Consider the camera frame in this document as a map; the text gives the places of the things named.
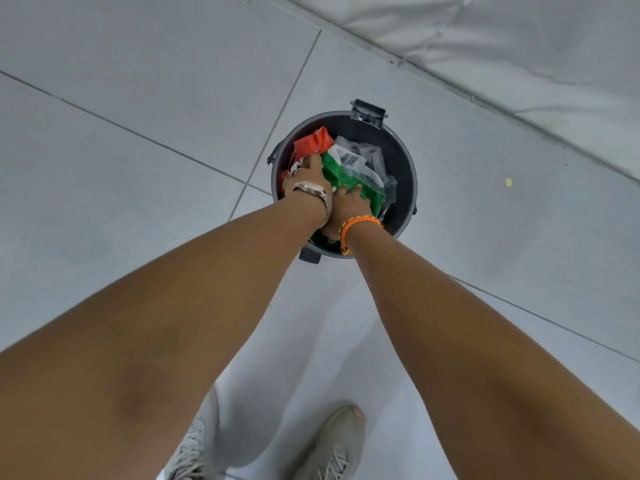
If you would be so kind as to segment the person's right hand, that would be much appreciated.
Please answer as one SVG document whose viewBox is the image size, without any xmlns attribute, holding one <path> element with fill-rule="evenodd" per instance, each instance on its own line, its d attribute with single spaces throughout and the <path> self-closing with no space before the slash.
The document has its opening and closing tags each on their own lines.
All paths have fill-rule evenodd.
<svg viewBox="0 0 640 480">
<path fill-rule="evenodd" d="M 345 223 L 357 217 L 373 217 L 369 199 L 344 198 L 333 200 L 330 220 L 321 229 L 321 233 L 332 241 L 340 241 L 340 230 Z"/>
</svg>

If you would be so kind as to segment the person's left hand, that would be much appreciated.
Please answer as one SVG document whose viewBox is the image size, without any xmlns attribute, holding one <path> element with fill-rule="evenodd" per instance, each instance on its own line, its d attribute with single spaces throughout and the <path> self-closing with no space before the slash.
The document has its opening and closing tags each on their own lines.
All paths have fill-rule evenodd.
<svg viewBox="0 0 640 480">
<path fill-rule="evenodd" d="M 313 188 L 322 188 L 328 198 L 333 195 L 332 185 L 324 177 L 323 161 L 318 153 L 306 156 L 295 171 L 286 174 L 283 181 L 284 196 L 292 193 L 295 185 L 301 182 Z"/>
</svg>

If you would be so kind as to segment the green plastic wrapper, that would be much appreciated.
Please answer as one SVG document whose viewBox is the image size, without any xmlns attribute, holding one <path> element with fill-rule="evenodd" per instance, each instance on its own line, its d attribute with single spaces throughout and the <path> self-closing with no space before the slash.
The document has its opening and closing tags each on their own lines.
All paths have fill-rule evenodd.
<svg viewBox="0 0 640 480">
<path fill-rule="evenodd" d="M 303 159 L 305 165 L 319 163 L 331 190 L 330 213 L 321 233 L 332 243 L 340 243 L 343 255 L 351 253 L 346 234 L 357 223 L 381 226 L 378 214 L 386 193 L 381 179 L 371 172 L 363 158 L 334 145 L 325 153 L 313 153 Z"/>
</svg>

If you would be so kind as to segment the red plastic wrapper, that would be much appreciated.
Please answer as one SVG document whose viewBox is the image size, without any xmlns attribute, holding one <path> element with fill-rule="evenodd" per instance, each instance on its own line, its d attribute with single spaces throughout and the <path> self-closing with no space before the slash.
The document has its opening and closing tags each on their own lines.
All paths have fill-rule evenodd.
<svg viewBox="0 0 640 480">
<path fill-rule="evenodd" d="M 315 153 L 322 155 L 333 145 L 333 138 L 325 127 L 300 137 L 293 143 L 292 150 L 284 153 L 284 169 L 278 172 L 278 195 L 284 195 L 284 181 L 288 174 L 298 169 L 304 159 Z"/>
</svg>

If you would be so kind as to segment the person's left forearm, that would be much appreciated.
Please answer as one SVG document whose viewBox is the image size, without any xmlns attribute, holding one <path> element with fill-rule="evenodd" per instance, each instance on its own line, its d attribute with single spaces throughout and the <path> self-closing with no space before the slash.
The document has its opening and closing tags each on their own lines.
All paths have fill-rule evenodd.
<svg viewBox="0 0 640 480">
<path fill-rule="evenodd" d="M 155 480 L 325 218 L 293 191 L 1 352 L 0 480 Z"/>
</svg>

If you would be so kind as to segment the person's right forearm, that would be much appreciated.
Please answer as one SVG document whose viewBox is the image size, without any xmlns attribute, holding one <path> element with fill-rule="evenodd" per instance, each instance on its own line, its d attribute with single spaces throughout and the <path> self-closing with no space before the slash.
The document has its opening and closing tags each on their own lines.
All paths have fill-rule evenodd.
<svg viewBox="0 0 640 480">
<path fill-rule="evenodd" d="M 346 234 L 458 480 L 640 480 L 640 431 L 372 222 Z"/>
</svg>

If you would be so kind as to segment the silver wristwatch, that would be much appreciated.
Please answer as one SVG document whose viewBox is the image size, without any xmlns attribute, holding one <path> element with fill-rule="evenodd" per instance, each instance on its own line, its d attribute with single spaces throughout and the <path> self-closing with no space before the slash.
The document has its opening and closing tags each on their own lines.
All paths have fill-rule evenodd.
<svg viewBox="0 0 640 480">
<path fill-rule="evenodd" d="M 309 182 L 308 180 L 302 180 L 292 186 L 292 191 L 300 191 L 309 195 L 313 195 L 323 202 L 325 209 L 325 218 L 323 224 L 319 228 L 324 227 L 324 225 L 326 225 L 330 220 L 333 208 L 332 197 L 331 195 L 329 195 L 324 186 Z"/>
</svg>

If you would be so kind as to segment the clear plastic wrapper with barcode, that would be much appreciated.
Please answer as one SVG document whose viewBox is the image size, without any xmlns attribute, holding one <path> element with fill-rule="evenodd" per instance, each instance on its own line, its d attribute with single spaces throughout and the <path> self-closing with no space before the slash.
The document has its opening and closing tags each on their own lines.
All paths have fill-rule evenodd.
<svg viewBox="0 0 640 480">
<path fill-rule="evenodd" d="M 387 171 L 382 149 L 378 146 L 337 136 L 323 156 L 323 165 L 329 172 L 327 179 L 334 190 L 341 185 L 361 184 L 373 215 L 381 220 L 397 200 L 397 180 Z"/>
</svg>

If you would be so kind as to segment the dark grey plastic trash bin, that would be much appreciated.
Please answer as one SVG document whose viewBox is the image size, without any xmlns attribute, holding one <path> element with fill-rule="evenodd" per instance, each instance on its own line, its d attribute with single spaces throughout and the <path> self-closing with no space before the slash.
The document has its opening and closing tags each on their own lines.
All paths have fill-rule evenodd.
<svg viewBox="0 0 640 480">
<path fill-rule="evenodd" d="M 397 181 L 396 201 L 382 211 L 381 223 L 393 237 L 398 238 L 415 215 L 418 179 L 412 157 L 402 140 L 389 128 L 386 110 L 356 99 L 348 111 L 329 111 L 316 114 L 299 123 L 279 142 L 269 155 L 270 186 L 274 201 L 282 197 L 283 173 L 291 165 L 294 142 L 324 127 L 332 137 L 343 136 L 357 143 L 380 147 L 385 169 Z"/>
</svg>

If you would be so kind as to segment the white bed sheet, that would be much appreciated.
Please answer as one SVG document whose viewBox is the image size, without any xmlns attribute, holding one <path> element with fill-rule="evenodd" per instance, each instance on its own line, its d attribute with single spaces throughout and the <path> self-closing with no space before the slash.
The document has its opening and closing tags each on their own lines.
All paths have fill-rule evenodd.
<svg viewBox="0 0 640 480">
<path fill-rule="evenodd" d="M 265 0 L 640 182 L 640 0 Z"/>
</svg>

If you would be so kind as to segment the grey lace-up sneaker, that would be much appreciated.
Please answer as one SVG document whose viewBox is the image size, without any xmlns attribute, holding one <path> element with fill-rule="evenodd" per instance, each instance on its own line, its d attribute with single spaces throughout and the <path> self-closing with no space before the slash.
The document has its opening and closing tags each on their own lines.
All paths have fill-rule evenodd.
<svg viewBox="0 0 640 480">
<path fill-rule="evenodd" d="M 220 480 L 216 443 L 220 428 L 219 403 L 212 386 L 185 436 L 166 464 L 164 480 Z"/>
<path fill-rule="evenodd" d="M 354 404 L 343 406 L 326 421 L 291 480 L 353 480 L 366 438 L 362 410 Z"/>
</svg>

